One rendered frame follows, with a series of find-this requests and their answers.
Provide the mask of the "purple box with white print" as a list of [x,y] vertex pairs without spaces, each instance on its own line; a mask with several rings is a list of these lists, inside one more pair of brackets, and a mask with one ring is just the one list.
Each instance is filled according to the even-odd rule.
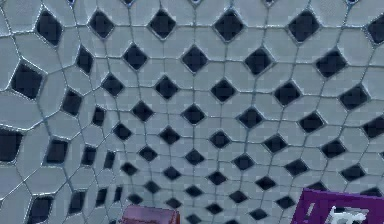
[[304,188],[290,224],[325,224],[333,206],[367,209],[362,224],[384,224],[384,197]]

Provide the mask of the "maroon red box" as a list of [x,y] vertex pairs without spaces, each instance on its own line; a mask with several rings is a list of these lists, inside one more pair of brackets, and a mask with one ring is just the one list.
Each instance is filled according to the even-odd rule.
[[177,210],[129,205],[119,224],[180,224]]

